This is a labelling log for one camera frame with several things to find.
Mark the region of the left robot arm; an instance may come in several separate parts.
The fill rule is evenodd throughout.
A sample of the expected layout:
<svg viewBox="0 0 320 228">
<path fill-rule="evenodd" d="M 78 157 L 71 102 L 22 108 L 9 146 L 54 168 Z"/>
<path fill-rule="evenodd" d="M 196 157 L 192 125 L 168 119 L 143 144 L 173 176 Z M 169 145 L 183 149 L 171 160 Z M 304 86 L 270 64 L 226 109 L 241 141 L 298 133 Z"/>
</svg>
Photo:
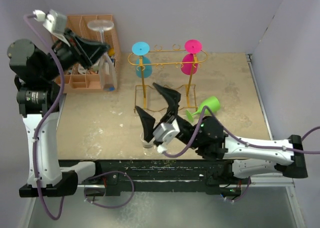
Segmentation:
<svg viewBox="0 0 320 228">
<path fill-rule="evenodd" d="M 56 41 L 49 53 L 29 39 L 18 39 L 8 47 L 19 114 L 28 140 L 29 172 L 26 184 L 19 189 L 20 197 L 70 196 L 82 181 L 98 184 L 103 179 L 102 170 L 93 161 L 60 167 L 57 124 L 64 89 L 55 78 L 75 64 L 90 68 L 109 49 L 107 43 L 82 38 L 70 29 L 64 31 L 63 40 Z"/>
</svg>

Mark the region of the pink plastic wine glass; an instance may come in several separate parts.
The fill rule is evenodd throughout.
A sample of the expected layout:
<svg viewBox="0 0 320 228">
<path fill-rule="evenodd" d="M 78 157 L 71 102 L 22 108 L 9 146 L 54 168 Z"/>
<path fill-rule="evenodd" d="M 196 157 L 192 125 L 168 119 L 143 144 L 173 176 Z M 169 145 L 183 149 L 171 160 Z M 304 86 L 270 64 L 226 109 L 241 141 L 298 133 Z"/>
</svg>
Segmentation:
<svg viewBox="0 0 320 228">
<path fill-rule="evenodd" d="M 198 69 L 198 64 L 196 63 L 194 65 L 194 54 L 202 50 L 202 43 L 196 39 L 190 39 L 184 44 L 184 48 L 188 54 L 182 59 L 183 65 L 180 69 L 185 75 L 190 75 L 191 72 L 195 74 Z"/>
</svg>

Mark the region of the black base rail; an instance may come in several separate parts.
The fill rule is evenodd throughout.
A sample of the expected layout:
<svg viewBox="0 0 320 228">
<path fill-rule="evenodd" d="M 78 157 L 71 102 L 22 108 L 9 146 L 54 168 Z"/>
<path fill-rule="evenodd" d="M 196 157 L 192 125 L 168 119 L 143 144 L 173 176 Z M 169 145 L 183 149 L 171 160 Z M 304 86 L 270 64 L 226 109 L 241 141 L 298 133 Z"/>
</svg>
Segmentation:
<svg viewBox="0 0 320 228">
<path fill-rule="evenodd" d="M 95 161 L 86 188 L 105 188 L 106 196 L 121 192 L 205 193 L 238 197 L 250 178 L 237 178 L 232 161 L 203 159 L 104 159 Z"/>
</svg>

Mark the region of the peach plastic desk organizer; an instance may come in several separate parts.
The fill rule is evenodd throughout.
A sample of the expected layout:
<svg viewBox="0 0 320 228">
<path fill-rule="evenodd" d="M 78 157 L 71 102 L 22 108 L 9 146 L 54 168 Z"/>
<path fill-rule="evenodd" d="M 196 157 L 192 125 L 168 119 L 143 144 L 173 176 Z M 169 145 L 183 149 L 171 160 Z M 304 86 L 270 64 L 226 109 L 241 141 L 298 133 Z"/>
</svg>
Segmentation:
<svg viewBox="0 0 320 228">
<path fill-rule="evenodd" d="M 114 92 L 118 88 L 121 64 L 121 48 L 114 16 L 111 14 L 68 15 L 66 27 L 76 35 L 110 45 L 104 54 L 89 69 L 75 64 L 64 72 L 64 93 Z"/>
</svg>

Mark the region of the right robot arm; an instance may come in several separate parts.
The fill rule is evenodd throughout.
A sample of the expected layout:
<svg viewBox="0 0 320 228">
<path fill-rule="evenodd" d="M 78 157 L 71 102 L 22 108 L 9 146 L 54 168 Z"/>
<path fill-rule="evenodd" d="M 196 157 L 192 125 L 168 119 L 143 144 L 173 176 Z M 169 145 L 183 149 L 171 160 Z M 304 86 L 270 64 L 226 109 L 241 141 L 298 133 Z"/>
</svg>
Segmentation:
<svg viewBox="0 0 320 228">
<path fill-rule="evenodd" d="M 282 140 L 250 139 L 232 134 L 215 116 L 208 105 L 201 109 L 197 124 L 179 116 L 181 94 L 154 83 L 167 103 L 166 113 L 156 122 L 143 108 L 135 106 L 142 128 L 143 141 L 151 143 L 159 154 L 178 158 L 189 149 L 207 161 L 232 160 L 222 171 L 228 184 L 254 175 L 281 173 L 284 177 L 308 177 L 302 138 L 291 135 Z"/>
</svg>

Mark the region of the clear wine glass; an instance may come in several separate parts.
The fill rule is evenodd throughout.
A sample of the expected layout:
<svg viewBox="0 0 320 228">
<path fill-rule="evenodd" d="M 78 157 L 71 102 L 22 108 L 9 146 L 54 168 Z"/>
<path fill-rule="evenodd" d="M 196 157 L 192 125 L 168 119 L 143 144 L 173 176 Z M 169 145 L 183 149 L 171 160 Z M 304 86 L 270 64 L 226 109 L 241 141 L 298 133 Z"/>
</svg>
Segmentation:
<svg viewBox="0 0 320 228">
<path fill-rule="evenodd" d="M 114 23 L 110 20 L 92 20 L 88 23 L 87 27 L 95 32 L 100 33 L 100 40 L 105 42 L 105 32 L 111 31 L 114 28 Z M 98 74 L 100 86 L 103 91 L 112 92 L 118 87 L 117 76 L 114 63 L 112 62 L 108 51 L 103 54 L 98 63 Z"/>
<path fill-rule="evenodd" d="M 147 157 L 151 157 L 152 155 L 155 154 L 156 149 L 155 149 L 155 145 L 153 144 L 152 141 L 147 142 L 144 139 L 144 132 L 142 132 L 140 134 L 140 140 L 141 140 L 141 144 L 142 144 L 142 151 L 143 153 L 147 156 Z"/>
</svg>

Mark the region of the blue plastic wine glass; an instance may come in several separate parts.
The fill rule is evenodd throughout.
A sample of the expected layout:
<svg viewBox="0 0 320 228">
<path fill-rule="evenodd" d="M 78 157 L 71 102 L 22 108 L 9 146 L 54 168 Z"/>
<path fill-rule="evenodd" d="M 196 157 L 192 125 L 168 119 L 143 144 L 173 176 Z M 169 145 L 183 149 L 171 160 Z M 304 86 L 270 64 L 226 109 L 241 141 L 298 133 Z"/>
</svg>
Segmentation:
<svg viewBox="0 0 320 228">
<path fill-rule="evenodd" d="M 151 61 L 146 57 L 146 54 L 150 51 L 150 46 L 144 41 L 139 41 L 136 42 L 131 49 L 134 55 L 141 57 L 136 60 L 136 75 L 139 78 L 142 78 L 143 73 L 144 78 L 150 77 L 153 68 L 151 66 Z"/>
</svg>

